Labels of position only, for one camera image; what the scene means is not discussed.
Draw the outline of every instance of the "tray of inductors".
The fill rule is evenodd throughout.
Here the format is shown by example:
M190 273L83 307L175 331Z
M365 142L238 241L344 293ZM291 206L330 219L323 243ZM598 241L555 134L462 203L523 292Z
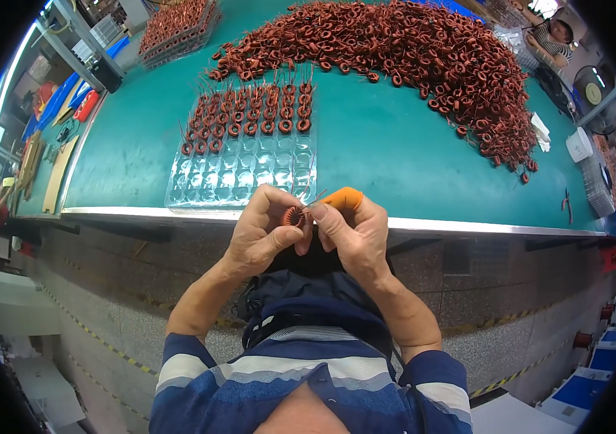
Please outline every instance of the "tray of inductors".
M277 81L199 95L165 194L172 211L244 206L261 184L316 198L314 86Z
M191 4L199 4L199 0L187 0L157 13L174 18L162 17L161 23L154 18L149 21L139 46L139 62L144 70L150 71L187 56L207 44L212 30L221 20L221 11L215 1L206 1L198 9L188 10Z

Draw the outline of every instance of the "plastic blister tray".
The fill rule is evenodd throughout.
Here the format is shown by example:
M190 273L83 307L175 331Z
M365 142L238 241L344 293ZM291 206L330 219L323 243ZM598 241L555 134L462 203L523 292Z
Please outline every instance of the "plastic blister tray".
M223 135L223 146L213 153L207 146L202 155L194 150L185 156L179 148L175 154L165 206L172 211L200 207L242 207L261 184L270 184L298 197L304 204L315 200L317 180L317 127L315 115L306 133L297 131L300 120L298 90L294 101L291 132L283 134L277 126L271 135L261 132L263 117L257 122L256 134L241 131L238 137Z

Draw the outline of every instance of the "teal workbench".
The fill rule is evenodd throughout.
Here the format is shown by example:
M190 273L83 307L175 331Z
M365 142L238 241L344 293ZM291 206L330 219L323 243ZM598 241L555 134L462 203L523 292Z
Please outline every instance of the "teal workbench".
M236 219L238 213L233 211L181 216L164 208L181 141L178 119L184 123L195 100L189 83L210 67L218 46L284 13L293 2L268 0L249 7L240 0L227 0L206 48L151 72L137 67L127 74L121 89L104 100L78 160L72 161L61 213ZM601 234L585 199L581 170L564 144L575 127L534 79L527 80L529 110L549 128L552 148L549 153L536 148L539 171L531 174L526 186L517 174L493 168L490 160L460 140L414 89L394 88L385 80L371 84L356 74L319 69L313 83L319 191L343 186L362 190L387 209L393 228ZM572 225L561 211L565 188L571 193ZM528 228L513 230L518 226Z

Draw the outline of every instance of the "blue striped shirt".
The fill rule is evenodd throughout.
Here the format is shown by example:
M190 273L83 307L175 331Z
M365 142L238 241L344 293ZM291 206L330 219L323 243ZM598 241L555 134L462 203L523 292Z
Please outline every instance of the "blue striped shirt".
M196 337L169 334L149 431L252 433L303 383L352 433L472 433L460 362L423 352L396 382L383 353L329 325L284 328L221 365Z

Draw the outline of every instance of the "pliers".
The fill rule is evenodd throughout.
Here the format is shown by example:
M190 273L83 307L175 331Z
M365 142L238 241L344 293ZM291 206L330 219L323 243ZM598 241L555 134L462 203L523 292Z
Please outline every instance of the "pliers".
M571 201L569 200L569 189L565 189L566 198L562 201L562 211L566 205L569 206L569 224L573 223L573 211L571 210Z

